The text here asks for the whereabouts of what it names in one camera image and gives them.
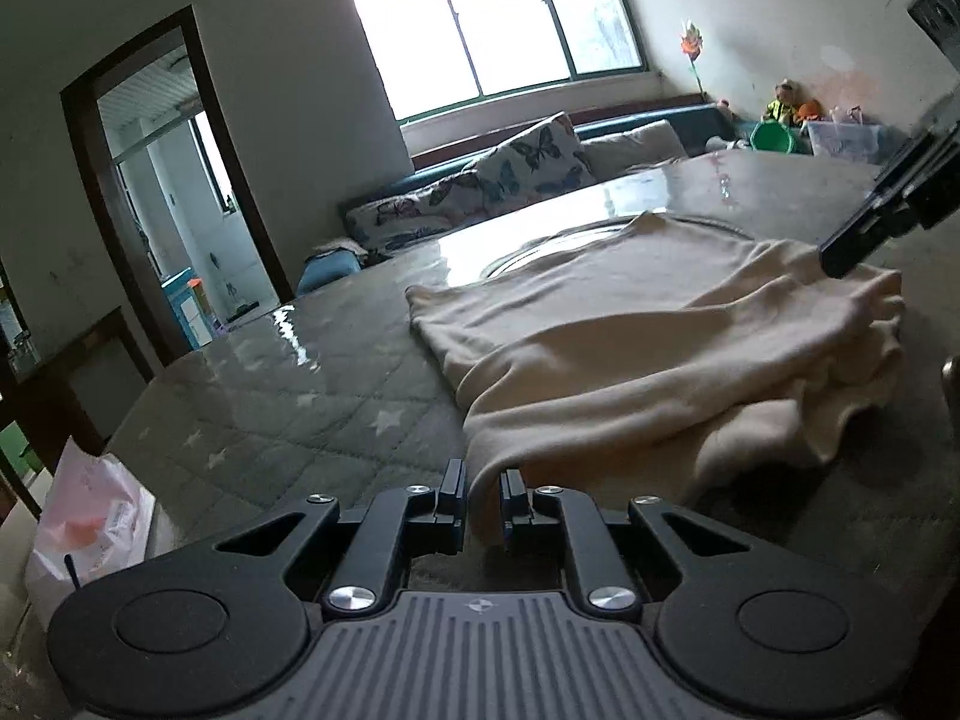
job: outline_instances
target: pink bag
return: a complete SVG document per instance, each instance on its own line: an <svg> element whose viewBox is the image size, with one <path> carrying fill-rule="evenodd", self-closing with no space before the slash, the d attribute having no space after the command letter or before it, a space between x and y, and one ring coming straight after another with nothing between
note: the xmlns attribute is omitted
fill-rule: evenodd
<svg viewBox="0 0 960 720"><path fill-rule="evenodd" d="M96 458L66 443L24 575L43 630L74 590L64 557L73 557L81 585L143 562L154 503L113 455Z"/></svg>

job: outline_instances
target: triangular cutout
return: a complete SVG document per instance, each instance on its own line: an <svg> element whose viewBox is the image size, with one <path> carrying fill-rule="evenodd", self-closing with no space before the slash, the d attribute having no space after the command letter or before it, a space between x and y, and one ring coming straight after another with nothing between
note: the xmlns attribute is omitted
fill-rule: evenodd
<svg viewBox="0 0 960 720"><path fill-rule="evenodd" d="M251 555L253 557L272 555L287 536L294 532L294 528L299 525L304 517L304 514L287 514L285 517L280 517L280 519L275 519L266 525L247 531L230 541L217 544L217 552L234 552L238 555Z"/></svg>
<svg viewBox="0 0 960 720"><path fill-rule="evenodd" d="M685 517L679 517L678 514L664 514L664 521L683 540L690 552L699 557L733 555L737 552L747 552L750 549L750 547L737 543L726 536L721 536L720 533L709 530L703 525L698 525Z"/></svg>

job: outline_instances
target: brown door frame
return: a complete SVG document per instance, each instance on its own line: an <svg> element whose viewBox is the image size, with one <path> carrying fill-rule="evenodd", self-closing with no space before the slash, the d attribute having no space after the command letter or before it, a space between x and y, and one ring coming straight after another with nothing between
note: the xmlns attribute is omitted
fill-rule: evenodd
<svg viewBox="0 0 960 720"><path fill-rule="evenodd" d="M190 351L190 344L157 281L157 274L133 222L133 214L126 204L97 100L179 46L186 46L213 138L267 276L282 302L294 298L227 131L227 120L213 88L197 20L193 8L187 6L126 42L61 92L70 142L90 208L133 312L162 365L170 365L184 356Z"/></svg>

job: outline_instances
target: green object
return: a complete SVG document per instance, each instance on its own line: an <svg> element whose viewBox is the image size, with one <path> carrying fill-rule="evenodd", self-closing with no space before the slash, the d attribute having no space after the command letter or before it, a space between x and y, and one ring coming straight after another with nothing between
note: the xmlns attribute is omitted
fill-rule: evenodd
<svg viewBox="0 0 960 720"><path fill-rule="evenodd" d="M757 151L779 151L792 154L797 150L797 139L780 122L760 122L750 136L750 145Z"/></svg>
<svg viewBox="0 0 960 720"><path fill-rule="evenodd" d="M21 479L31 469L40 472L43 467L40 464L40 458L37 458L37 453L30 449L26 437L16 422L0 430L0 452L3 452L7 460L10 461L13 470L17 472Z"/></svg>

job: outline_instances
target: ceiling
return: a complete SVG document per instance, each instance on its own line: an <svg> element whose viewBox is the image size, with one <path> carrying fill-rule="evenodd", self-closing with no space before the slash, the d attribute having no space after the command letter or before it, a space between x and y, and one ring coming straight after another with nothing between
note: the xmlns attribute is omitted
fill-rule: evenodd
<svg viewBox="0 0 960 720"><path fill-rule="evenodd" d="M195 98L197 81L187 60L176 67L185 71L170 71L171 66L184 57L186 47L177 47L97 100L104 127L120 129L137 119L156 119Z"/></svg>

